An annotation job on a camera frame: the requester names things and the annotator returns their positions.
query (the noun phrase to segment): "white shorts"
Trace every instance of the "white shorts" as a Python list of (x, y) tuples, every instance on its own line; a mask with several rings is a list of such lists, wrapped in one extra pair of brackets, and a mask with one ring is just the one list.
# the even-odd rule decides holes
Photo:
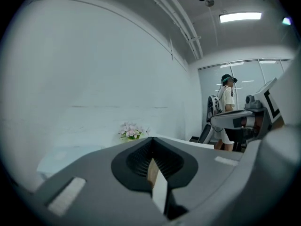
[(216, 127), (215, 129), (216, 129), (216, 131), (218, 131), (218, 132), (216, 132), (214, 130), (214, 137), (215, 137), (215, 139), (218, 139), (218, 140), (222, 139), (222, 142), (224, 144), (234, 144), (234, 141), (230, 141), (229, 140), (228, 135), (227, 135), (225, 129), (222, 129), (222, 131), (220, 131), (221, 129), (218, 128), (218, 127)]

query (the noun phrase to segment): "flower bouquet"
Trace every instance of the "flower bouquet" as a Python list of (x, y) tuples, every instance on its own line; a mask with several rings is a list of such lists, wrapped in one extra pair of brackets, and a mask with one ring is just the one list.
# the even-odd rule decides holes
[(141, 126), (137, 126), (136, 124), (125, 122), (121, 125), (121, 129), (119, 131), (119, 135), (121, 135), (121, 139), (130, 140), (138, 140), (141, 136), (145, 134), (149, 134), (150, 129), (143, 129)]

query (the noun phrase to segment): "person's arm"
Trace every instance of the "person's arm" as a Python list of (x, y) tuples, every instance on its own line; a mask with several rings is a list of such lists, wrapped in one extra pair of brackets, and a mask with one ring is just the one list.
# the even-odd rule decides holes
[(235, 104), (234, 104), (233, 92), (231, 87), (225, 89), (224, 96), (226, 102), (225, 112), (233, 111), (233, 107)]

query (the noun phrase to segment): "glass window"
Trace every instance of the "glass window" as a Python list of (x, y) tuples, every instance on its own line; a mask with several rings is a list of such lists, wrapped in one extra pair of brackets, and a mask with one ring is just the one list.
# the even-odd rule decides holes
[(206, 125), (207, 114), (207, 102), (208, 97), (217, 95), (218, 90), (221, 87), (221, 78), (224, 74), (232, 76), (230, 64), (222, 64), (214, 67), (201, 69), (198, 71), (199, 80), (201, 83), (202, 91), (202, 104), (203, 104), (203, 128)]
[(290, 66), (291, 64), (291, 60), (281, 60), (282, 66), (283, 66), (283, 70), (287, 70), (288, 66)]
[(258, 60), (231, 63), (233, 76), (237, 78), (234, 90), (238, 97), (237, 109), (244, 109), (246, 96), (256, 93), (265, 83)]
[(260, 60), (259, 63), (266, 82), (271, 81), (275, 77), (279, 79), (283, 74), (280, 60)]

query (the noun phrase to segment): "ceiling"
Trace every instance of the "ceiling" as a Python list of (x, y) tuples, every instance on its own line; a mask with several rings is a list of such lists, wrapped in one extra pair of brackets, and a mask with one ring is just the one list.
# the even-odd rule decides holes
[[(288, 14), (277, 0), (214, 0), (212, 7), (199, 0), (178, 0), (190, 18), (204, 55), (225, 49), (284, 45), (297, 48), (292, 26), (282, 24)], [(220, 23), (219, 15), (234, 12), (262, 12), (261, 20)]]

